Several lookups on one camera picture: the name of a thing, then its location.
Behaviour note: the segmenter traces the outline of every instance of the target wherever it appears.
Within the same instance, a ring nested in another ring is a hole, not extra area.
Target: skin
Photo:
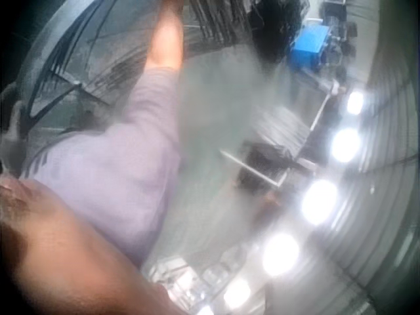
[[[182,66],[183,0],[163,0],[145,70]],[[5,270],[43,314],[183,314],[162,286],[121,254],[47,187],[0,177]]]

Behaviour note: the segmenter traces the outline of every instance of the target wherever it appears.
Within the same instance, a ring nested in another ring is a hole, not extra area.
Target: ceiling light
[[[290,270],[298,256],[297,242],[290,235],[279,234],[268,241],[262,264],[270,276],[278,276]]]
[[[362,111],[364,96],[361,92],[352,92],[347,100],[347,111],[358,115]]]
[[[323,223],[331,214],[337,187],[327,180],[318,180],[306,192],[302,203],[302,213],[306,220],[313,225]]]
[[[230,308],[237,308],[245,303],[250,295],[251,289],[248,283],[245,280],[236,280],[229,285],[223,299]]]
[[[347,163],[351,161],[359,149],[360,138],[356,129],[340,130],[333,139],[331,153],[335,159]]]
[[[213,313],[213,311],[211,310],[210,306],[205,306],[203,307],[198,313],[197,315],[215,315]]]

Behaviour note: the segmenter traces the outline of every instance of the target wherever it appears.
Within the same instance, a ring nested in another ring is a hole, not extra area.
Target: lavender shirt
[[[178,173],[177,78],[170,69],[145,71],[120,122],[102,134],[68,135],[37,154],[24,174],[137,266],[159,235]]]

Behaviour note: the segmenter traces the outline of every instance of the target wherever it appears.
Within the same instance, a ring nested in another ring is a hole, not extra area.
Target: blue container
[[[314,69],[319,64],[324,43],[329,35],[329,27],[311,25],[304,28],[296,38],[290,53],[290,63],[294,68]]]

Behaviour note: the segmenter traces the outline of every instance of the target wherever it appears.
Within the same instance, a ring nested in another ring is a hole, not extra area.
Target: person
[[[25,166],[141,267],[161,230],[180,163],[177,79],[183,0],[163,0],[144,71],[103,133],[67,133]]]
[[[20,179],[0,178],[2,270],[45,314],[183,314],[138,272],[180,163],[183,0],[162,0],[144,71],[121,119],[69,133]]]

